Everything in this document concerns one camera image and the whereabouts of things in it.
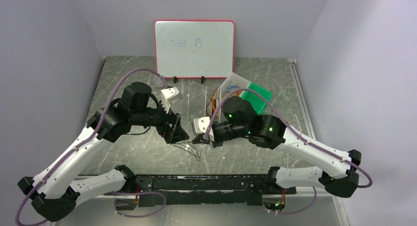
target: whiteboard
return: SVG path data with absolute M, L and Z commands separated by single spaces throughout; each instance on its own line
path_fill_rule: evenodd
M 227 78 L 234 36 L 232 21 L 156 21 L 156 71 L 167 78 Z

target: table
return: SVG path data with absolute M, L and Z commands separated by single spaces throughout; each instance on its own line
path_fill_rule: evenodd
M 146 67 L 155 69 L 152 56 L 108 56 L 103 66 L 97 89 L 91 102 L 88 118 L 103 107 L 116 83 L 128 71 Z M 301 96 L 294 72 L 286 59 L 239 58 L 235 59 L 235 73 L 266 88 L 273 93 L 270 102 L 284 118 L 306 135 L 311 134 L 304 115 Z M 152 81 L 153 74 L 138 72 L 130 76 L 124 86 L 132 82 L 147 83 L 159 99 L 159 89 Z M 181 125 L 190 136 L 191 121 L 205 116 L 205 93 L 210 96 L 223 82 L 223 79 L 179 79 L 174 84 L 182 93 L 182 100 L 173 104 L 172 110 L 181 114 Z M 120 97 L 120 88 L 116 97 Z M 272 114 L 268 107 L 264 113 Z M 132 133 L 144 131 L 143 127 L 132 127 Z M 232 174 L 267 173 L 271 166 L 302 168 L 311 166 L 304 160 L 291 154 L 259 148 L 245 139 L 224 142 L 222 147 L 210 148 L 209 145 L 197 145 L 201 151 L 201 160 L 172 145 L 166 144 L 155 128 L 145 135 L 120 137 L 109 149 L 103 150 L 92 160 L 81 174 L 95 175 L 110 171 L 115 166 L 126 165 L 136 174 Z

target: white wall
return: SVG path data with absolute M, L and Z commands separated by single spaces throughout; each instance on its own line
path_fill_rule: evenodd
M 72 0 L 0 0 L 0 225 L 15 225 L 17 182 L 79 134 L 101 64 Z M 25 224 L 41 219 L 26 209 Z
M 230 19 L 236 56 L 296 58 L 327 0 L 74 0 L 104 55 L 154 56 L 157 19 Z
M 318 140 L 374 179 L 344 201 L 353 226 L 417 222 L 416 53 L 417 0 L 329 0 L 298 57 Z

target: floor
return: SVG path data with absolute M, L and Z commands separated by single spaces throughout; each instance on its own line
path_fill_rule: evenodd
M 109 56 L 104 64 L 97 89 L 91 102 L 89 116 L 103 107 L 111 90 L 119 79 L 133 68 L 155 68 L 155 58 L 151 56 Z M 236 58 L 235 73 L 256 83 L 273 93 L 271 103 L 284 118 L 304 134 L 308 134 L 306 117 L 303 116 L 299 92 L 294 74 L 286 59 Z M 159 98 L 159 89 L 147 72 L 133 74 L 125 85 L 140 81 L 149 84 Z M 191 121 L 205 116 L 205 92 L 210 95 L 223 79 L 206 80 L 180 79 L 174 84 L 182 93 L 182 100 L 172 106 L 181 114 L 182 127 L 194 138 Z M 272 114 L 269 108 L 264 113 Z M 144 131 L 143 127 L 133 127 L 132 133 Z M 304 160 L 285 152 L 253 146 L 245 139 L 225 142 L 222 147 L 211 149 L 209 145 L 197 145 L 201 159 L 166 144 L 154 128 L 142 136 L 122 136 L 109 149 L 103 150 L 83 170 L 81 174 L 95 175 L 110 171 L 118 165 L 127 165 L 136 174 L 230 174 L 266 173 L 271 166 L 302 168 L 311 166 Z

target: green plastic container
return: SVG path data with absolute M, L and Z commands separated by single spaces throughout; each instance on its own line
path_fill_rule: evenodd
M 251 83 L 248 88 L 259 93 L 267 101 L 271 100 L 272 92 L 264 89 L 263 87 L 257 84 Z M 241 97 L 243 100 L 250 102 L 250 104 L 252 105 L 253 109 L 256 111 L 257 114 L 262 114 L 265 106 L 267 105 L 264 101 L 262 101 L 262 99 L 260 99 L 257 95 L 251 92 L 245 91 Z

